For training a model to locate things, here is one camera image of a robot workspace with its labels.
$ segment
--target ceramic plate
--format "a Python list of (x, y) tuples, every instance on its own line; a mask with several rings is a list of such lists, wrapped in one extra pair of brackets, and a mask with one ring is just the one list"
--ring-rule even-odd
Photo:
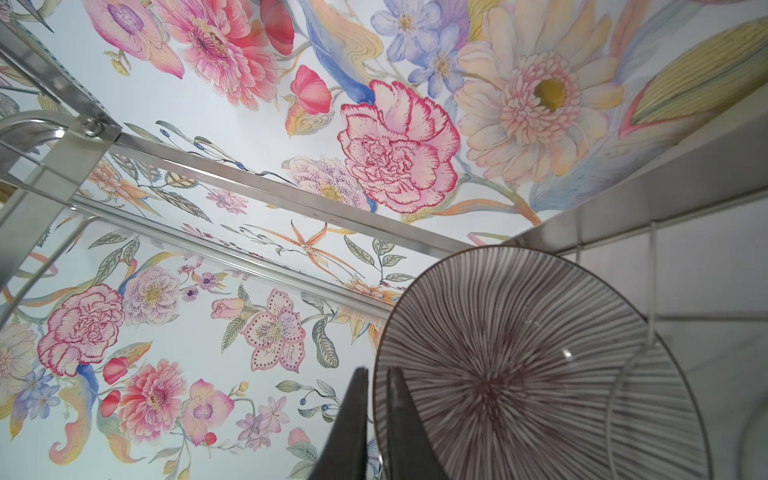
[[(456, 480), (609, 479), (609, 392), (643, 345), (644, 318), (578, 265), (517, 247), (458, 253), (392, 312), (374, 376), (386, 458), (386, 370), (403, 369), (432, 447)], [(709, 478), (697, 408), (663, 343), (614, 410), (619, 478)]]

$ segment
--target pink dahlia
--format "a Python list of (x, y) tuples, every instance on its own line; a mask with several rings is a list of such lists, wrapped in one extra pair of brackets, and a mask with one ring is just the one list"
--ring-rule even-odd
[(370, 210), (357, 180), (346, 171), (342, 161), (325, 157), (320, 157), (320, 161), (295, 157), (284, 161), (283, 168), (290, 171), (293, 181), (304, 191)]
[(149, 60), (160, 71), (184, 76), (184, 65), (170, 47), (152, 14), (140, 0), (82, 0), (101, 37), (139, 60)]
[(209, 429), (224, 424), (233, 408), (235, 402), (226, 393), (214, 390), (214, 386), (203, 379), (197, 380), (190, 387), (190, 402), (184, 413), (184, 431), (192, 443), (198, 446), (205, 441)]
[(248, 345), (256, 348), (251, 357), (251, 370), (268, 370), (279, 361), (286, 370), (299, 372), (305, 356), (306, 331), (287, 293), (272, 290), (266, 299), (266, 312), (258, 313), (251, 320), (243, 336)]
[(162, 359), (157, 368), (145, 365), (128, 380), (118, 411), (120, 430), (134, 443), (160, 439), (169, 432), (181, 414), (181, 396), (187, 381), (178, 362)]
[(78, 366), (99, 363), (118, 340), (123, 296), (104, 284), (73, 295), (48, 319), (38, 344), (40, 363), (60, 376), (75, 376)]
[(189, 47), (179, 54), (195, 73), (232, 105), (257, 110), (257, 98), (277, 95), (277, 63), (261, 22), (248, 23), (248, 0), (157, 0), (157, 14), (176, 41)]
[(346, 169), (368, 197), (395, 212), (433, 207), (456, 186), (459, 136), (448, 114), (405, 85), (371, 82), (374, 106), (345, 104), (339, 133)]

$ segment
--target pink peony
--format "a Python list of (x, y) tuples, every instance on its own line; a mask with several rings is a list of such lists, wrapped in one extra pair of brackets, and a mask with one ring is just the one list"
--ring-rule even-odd
[(82, 0), (96, 32), (139, 60), (149, 60), (158, 70), (184, 76), (178, 55), (163, 43), (152, 14), (140, 0)]
[(262, 417), (259, 430), (269, 429), (275, 433), (280, 433), (280, 430), (283, 429), (280, 424), (290, 421), (288, 415), (283, 411), (285, 405), (286, 397), (283, 396), (277, 402), (275, 402), (273, 397), (270, 397), (270, 404), (268, 406), (259, 406), (259, 416)]
[(235, 408), (235, 402), (226, 393), (202, 379), (190, 388), (190, 401), (184, 413), (184, 431), (195, 446), (205, 442), (209, 429), (222, 426)]
[(268, 370), (280, 361), (286, 370), (299, 372), (305, 356), (306, 331), (287, 293), (272, 290), (266, 299), (266, 312), (258, 313), (243, 330), (243, 335), (248, 345), (256, 348), (250, 361), (251, 370)]
[(75, 376), (81, 363), (103, 360), (104, 350), (118, 340), (122, 301), (104, 284), (66, 299), (48, 319), (48, 333), (38, 344), (40, 363), (59, 376)]
[(225, 298), (223, 300), (214, 300), (211, 308), (210, 318), (236, 319), (243, 312), (245, 302), (239, 298)]
[(128, 280), (125, 286), (127, 325), (160, 325), (177, 317), (179, 280), (160, 266), (150, 266)]
[(370, 210), (368, 200), (355, 177), (335, 158), (320, 157), (320, 161), (314, 161), (306, 157), (295, 157), (284, 161), (283, 168), (290, 171), (293, 181), (304, 191)]
[(232, 105), (257, 110), (257, 98), (277, 96), (277, 63), (261, 23), (248, 23), (248, 0), (157, 0), (157, 14), (174, 40), (189, 45), (179, 54)]
[(205, 196), (208, 200), (216, 202), (216, 206), (219, 208), (225, 208), (231, 214), (244, 214), (248, 200), (240, 195), (233, 194), (226, 190), (214, 188), (208, 195)]
[(174, 427), (181, 414), (181, 396), (187, 391), (181, 373), (177, 362), (162, 359), (157, 368), (145, 365), (128, 380), (118, 419), (129, 440), (155, 443)]
[(460, 139), (448, 114), (405, 85), (371, 82), (375, 106), (345, 104), (339, 133), (346, 169), (369, 198), (395, 212), (433, 207), (456, 186), (451, 158)]

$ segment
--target purple flower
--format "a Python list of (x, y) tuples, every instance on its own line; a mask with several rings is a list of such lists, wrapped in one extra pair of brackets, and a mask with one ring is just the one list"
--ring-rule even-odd
[(384, 5), (389, 11), (373, 14), (371, 25), (381, 35), (395, 37), (386, 51), (390, 60), (416, 60), (425, 51), (437, 47), (441, 25), (438, 4), (424, 5), (423, 0), (384, 0)]
[(417, 68), (408, 76), (411, 83), (429, 82), (427, 93), (437, 98), (442, 93), (445, 84), (451, 92), (464, 86), (461, 68), (458, 66), (458, 25), (451, 23), (440, 31), (440, 40), (434, 51), (423, 54), (413, 61)]
[(200, 291), (197, 289), (195, 285), (188, 286), (184, 290), (184, 294), (181, 296), (181, 299), (185, 302), (193, 302), (197, 299), (197, 294), (200, 293)]
[(219, 280), (216, 280), (216, 275), (211, 272), (203, 273), (197, 280), (197, 285), (199, 285), (203, 290), (210, 290), (214, 288), (218, 283)]
[(29, 418), (35, 419), (40, 415), (41, 419), (46, 419), (51, 413), (51, 407), (61, 403), (57, 396), (53, 396), (58, 391), (58, 385), (46, 385), (35, 390), (24, 403), (24, 408), (29, 410)]

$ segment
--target floral wallpaper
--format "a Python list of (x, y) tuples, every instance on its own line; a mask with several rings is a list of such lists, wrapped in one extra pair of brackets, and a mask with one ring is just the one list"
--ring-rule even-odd
[[(0, 311), (81, 220), (51, 226)], [(93, 223), (0, 332), (0, 462), (9, 478), (307, 478), (352, 371), (372, 368), (371, 320)]]
[(616, 184), (768, 80), (761, 0), (0, 5), (136, 134), (477, 244)]

